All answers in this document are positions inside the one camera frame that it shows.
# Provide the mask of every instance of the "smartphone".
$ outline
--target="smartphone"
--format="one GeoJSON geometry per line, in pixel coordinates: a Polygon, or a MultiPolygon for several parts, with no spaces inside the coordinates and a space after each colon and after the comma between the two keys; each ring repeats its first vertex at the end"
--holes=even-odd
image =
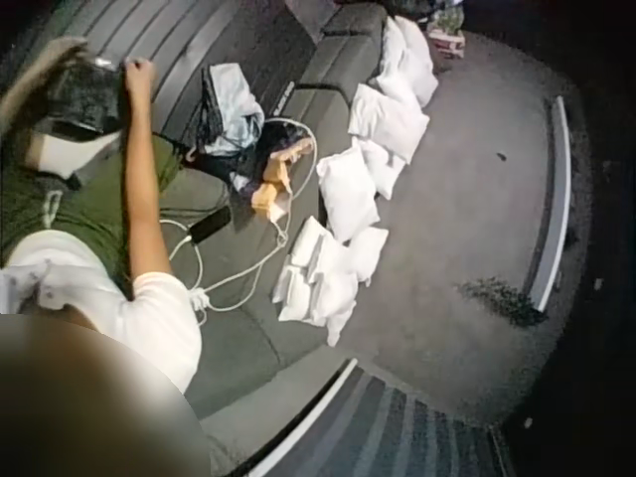
{"type": "Polygon", "coordinates": [[[229,206],[218,209],[213,214],[205,217],[190,227],[190,237],[193,243],[201,243],[212,234],[225,227],[232,221],[232,212],[229,206]]]}

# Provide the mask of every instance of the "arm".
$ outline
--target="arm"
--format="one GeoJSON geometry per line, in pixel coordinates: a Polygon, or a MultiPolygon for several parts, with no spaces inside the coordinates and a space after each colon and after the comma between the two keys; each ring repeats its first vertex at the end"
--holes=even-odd
{"type": "Polygon", "coordinates": [[[150,130],[154,66],[147,61],[126,66],[131,123],[126,151],[128,249],[132,280],[151,271],[172,273],[159,224],[159,187],[150,130]]]}

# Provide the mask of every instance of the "light blue fabric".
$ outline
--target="light blue fabric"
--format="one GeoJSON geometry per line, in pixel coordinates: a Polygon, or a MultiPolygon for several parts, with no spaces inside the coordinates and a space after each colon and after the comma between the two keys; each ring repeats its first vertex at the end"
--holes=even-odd
{"type": "Polygon", "coordinates": [[[206,145],[208,154],[234,156],[256,143],[265,114],[236,63],[210,67],[210,77],[223,120],[223,134],[206,145]]]}

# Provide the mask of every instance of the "white sleeve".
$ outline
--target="white sleeve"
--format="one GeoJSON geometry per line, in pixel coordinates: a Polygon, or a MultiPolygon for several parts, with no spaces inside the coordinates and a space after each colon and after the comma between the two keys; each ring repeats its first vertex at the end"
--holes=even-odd
{"type": "Polygon", "coordinates": [[[121,342],[185,392],[201,357],[201,332],[188,289],[172,275],[144,273],[132,284],[134,300],[120,313],[121,342]]]}

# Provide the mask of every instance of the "white shirt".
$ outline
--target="white shirt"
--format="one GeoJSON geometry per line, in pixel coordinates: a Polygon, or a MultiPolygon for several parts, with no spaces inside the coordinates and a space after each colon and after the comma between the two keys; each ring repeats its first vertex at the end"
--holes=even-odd
{"type": "Polygon", "coordinates": [[[134,300],[128,301],[92,250],[59,231],[21,240],[2,275],[4,312],[16,313],[39,285],[40,306],[73,306],[98,332],[152,363],[182,393],[197,371],[199,324],[187,288],[172,275],[151,272],[137,277],[132,284],[134,300]]]}

